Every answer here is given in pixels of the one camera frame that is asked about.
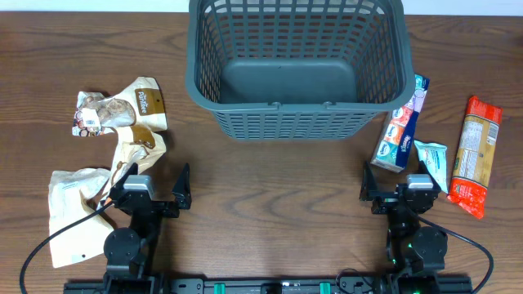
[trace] wooden table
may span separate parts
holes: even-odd
[[[449,146],[454,163],[467,98],[504,107],[486,214],[477,220],[440,197],[425,216],[485,245],[496,267],[483,293],[523,291],[523,18],[408,16],[413,65],[431,79],[416,137]],[[164,222],[155,269],[217,277],[333,276],[389,266],[387,218],[358,201],[362,163],[382,128],[376,117],[340,141],[241,143],[188,97],[187,14],[0,14],[0,285],[17,293],[20,267],[48,235],[47,185],[55,170],[108,167],[116,136],[71,136],[78,91],[117,94],[157,78],[168,114],[168,153],[148,171],[166,195],[191,164],[193,207]],[[416,167],[411,154],[409,170]],[[393,184],[405,174],[380,173]],[[109,211],[118,225],[122,212]],[[479,250],[449,239],[447,273],[477,285]],[[105,258],[53,269],[33,260],[31,293],[67,279],[101,278]]]

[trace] white packet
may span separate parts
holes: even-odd
[[[427,166],[428,172],[436,180],[441,190],[449,193],[447,186],[447,146],[438,143],[423,143],[414,140],[418,158]]]
[[[79,171],[54,171],[49,183],[49,235],[94,211],[86,201],[95,197],[110,171],[84,168]],[[52,265],[72,265],[104,252],[105,238],[113,228],[101,216],[94,216],[56,236],[50,242]]]

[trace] white wall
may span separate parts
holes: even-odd
[[[0,11],[187,12],[189,0],[0,0]],[[403,0],[405,14],[523,16],[523,0]]]

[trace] product label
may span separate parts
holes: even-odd
[[[496,124],[476,115],[466,116],[459,141],[454,176],[460,176],[488,187],[489,165],[494,160],[494,144],[497,137],[498,126]]]
[[[101,127],[100,119],[94,109],[82,109],[82,118],[85,127]]]
[[[463,134],[459,141],[459,148],[478,151],[480,149],[481,133],[483,124],[480,122],[467,121],[463,125]]]
[[[135,93],[138,114],[140,116],[165,113],[160,90],[143,88],[136,89]]]

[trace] black cable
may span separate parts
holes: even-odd
[[[489,269],[487,270],[487,273],[485,274],[485,277],[481,280],[481,282],[477,285],[477,287],[472,290],[472,294],[476,294],[478,293],[482,288],[483,286],[487,283],[487,281],[489,280],[490,278],[490,275],[492,274],[492,272],[494,271],[494,258],[492,257],[492,254],[490,254],[490,252],[485,248],[483,247],[481,244],[467,238],[467,237],[464,237],[462,236],[461,234],[458,234],[456,232],[453,232],[451,231],[450,229],[446,229],[440,225],[436,225],[435,223],[429,221],[429,220],[425,220],[424,218],[420,217],[417,213],[413,212],[412,209],[410,209],[409,205],[405,204],[405,206],[407,207],[407,212],[409,212],[409,214],[412,216],[412,217],[415,217],[416,219],[418,219],[419,221],[421,221],[422,223],[424,224],[427,224],[427,225],[430,225],[431,227],[433,228],[436,228],[444,233],[447,233],[451,236],[454,236],[455,238],[458,238],[466,243],[469,243],[471,244],[472,246],[480,249],[481,251],[483,251],[483,253],[485,255],[487,255],[487,258],[489,258]]]
[[[84,221],[89,220],[90,218],[92,218],[94,216],[98,216],[103,211],[105,211],[105,209],[109,208],[111,205],[113,205],[112,201],[107,203],[106,205],[104,205],[102,208],[94,211],[92,214],[82,218],[81,220],[76,220],[71,225],[67,225],[64,228],[57,230],[54,234],[47,237],[38,246],[36,246],[36,248],[31,252],[31,254],[29,254],[29,256],[27,256],[27,259],[25,260],[24,265],[22,265],[22,270],[20,271],[20,290],[22,291],[22,294],[27,294],[27,289],[25,289],[25,271],[29,267],[29,263],[31,262],[33,257],[40,251],[40,249],[42,249],[44,246],[46,246],[46,244],[49,243],[49,241],[51,241],[54,237],[58,236],[59,234],[64,233],[66,230],[71,229],[72,227],[74,227],[76,225],[83,223]]]
[[[361,278],[361,279],[362,279],[362,280],[363,280],[367,285],[369,285],[369,287],[370,287],[371,290],[364,291],[364,292],[362,292],[362,293],[369,293],[369,292],[371,292],[371,291],[374,291],[374,286],[373,286],[371,283],[369,283],[369,281],[368,281],[368,280],[367,280],[367,279],[366,279],[366,278],[365,278],[365,277],[364,277],[364,276],[363,276],[363,275],[362,275],[362,274],[361,274],[357,269],[353,269],[353,268],[342,269],[342,271],[340,271],[340,273],[337,274],[337,276],[336,276],[336,286],[340,289],[340,291],[342,291],[342,292],[344,292],[344,293],[346,293],[346,294],[354,294],[354,293],[348,292],[347,290],[343,289],[342,285],[340,285],[340,278],[341,278],[342,274],[345,273],[345,272],[348,271],[348,270],[352,270],[352,271],[354,271],[355,273],[357,273],[357,274],[360,276],[360,278]]]

